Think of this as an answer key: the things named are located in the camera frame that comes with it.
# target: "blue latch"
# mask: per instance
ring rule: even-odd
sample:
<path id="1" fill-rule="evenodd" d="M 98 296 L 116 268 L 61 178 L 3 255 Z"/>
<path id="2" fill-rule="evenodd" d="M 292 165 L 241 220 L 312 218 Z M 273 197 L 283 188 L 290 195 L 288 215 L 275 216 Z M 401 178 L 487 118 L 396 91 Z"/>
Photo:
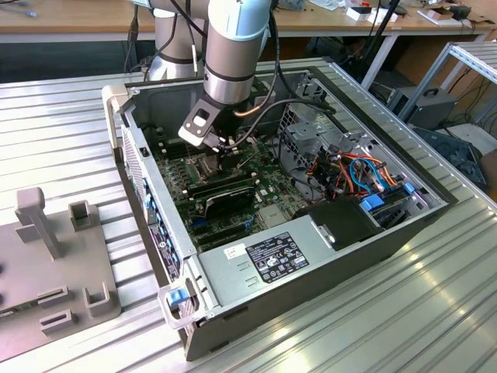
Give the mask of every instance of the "blue latch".
<path id="1" fill-rule="evenodd" d="M 384 202 L 380 196 L 378 196 L 377 194 L 373 194 L 371 196 L 363 198 L 363 201 L 360 204 L 366 209 L 366 211 L 371 211 L 374 208 L 384 204 Z"/>
<path id="2" fill-rule="evenodd" d="M 152 202 L 152 196 L 150 194 L 147 194 L 145 196 L 145 207 L 150 208 Z"/>
<path id="3" fill-rule="evenodd" d="M 171 307 L 189 300 L 189 294 L 185 288 L 170 291 L 165 297 Z"/>
<path id="4" fill-rule="evenodd" d="M 414 185 L 412 185 L 411 183 L 405 183 L 404 189 L 409 194 L 413 194 L 416 190 L 416 188 L 414 188 Z"/>

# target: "aluminum table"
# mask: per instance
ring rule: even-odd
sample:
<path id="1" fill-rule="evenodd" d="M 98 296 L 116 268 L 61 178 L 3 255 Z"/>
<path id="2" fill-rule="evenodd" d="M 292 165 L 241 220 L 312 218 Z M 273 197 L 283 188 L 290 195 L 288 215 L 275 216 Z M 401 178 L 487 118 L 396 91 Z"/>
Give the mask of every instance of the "aluminum table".
<path id="1" fill-rule="evenodd" d="M 103 114 L 100 89 L 141 76 L 0 85 L 0 224 L 15 218 L 14 191 L 27 186 L 43 187 L 47 213 L 97 204 L 123 306 L 118 318 L 0 371 L 497 371 L 497 206 L 338 66 L 313 62 L 460 203 L 389 260 L 186 362 L 155 299 Z"/>

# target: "metal bracket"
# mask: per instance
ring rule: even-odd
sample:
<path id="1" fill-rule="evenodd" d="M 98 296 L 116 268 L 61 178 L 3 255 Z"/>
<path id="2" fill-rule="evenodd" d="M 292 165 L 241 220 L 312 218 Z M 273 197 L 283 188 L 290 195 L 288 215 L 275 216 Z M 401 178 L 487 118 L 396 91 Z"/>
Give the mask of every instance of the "metal bracket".
<path id="1" fill-rule="evenodd" d="M 110 145 L 116 149 L 117 135 L 114 113 L 122 113 L 124 105 L 129 101 L 130 94 L 125 85 L 106 85 L 102 88 L 103 109 L 106 115 L 107 131 L 109 132 Z"/>

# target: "warning label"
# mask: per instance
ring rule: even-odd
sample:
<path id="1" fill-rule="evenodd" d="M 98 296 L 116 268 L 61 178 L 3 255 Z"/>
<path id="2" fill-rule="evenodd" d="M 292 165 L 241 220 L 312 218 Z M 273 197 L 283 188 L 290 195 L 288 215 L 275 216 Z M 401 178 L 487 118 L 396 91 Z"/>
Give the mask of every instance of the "warning label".
<path id="1" fill-rule="evenodd" d="M 267 284 L 309 265 L 288 232 L 249 246 L 246 250 Z"/>

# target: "motherboard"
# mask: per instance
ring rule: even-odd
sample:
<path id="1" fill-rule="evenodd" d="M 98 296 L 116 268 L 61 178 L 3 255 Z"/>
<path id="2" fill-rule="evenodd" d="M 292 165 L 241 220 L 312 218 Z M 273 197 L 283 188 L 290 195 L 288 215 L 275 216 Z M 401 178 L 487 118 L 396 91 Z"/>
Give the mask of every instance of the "motherboard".
<path id="1" fill-rule="evenodd" d="M 220 162 L 185 143 L 162 145 L 155 161 L 199 251 L 289 221 L 315 197 L 291 185 L 271 141 L 253 139 Z"/>

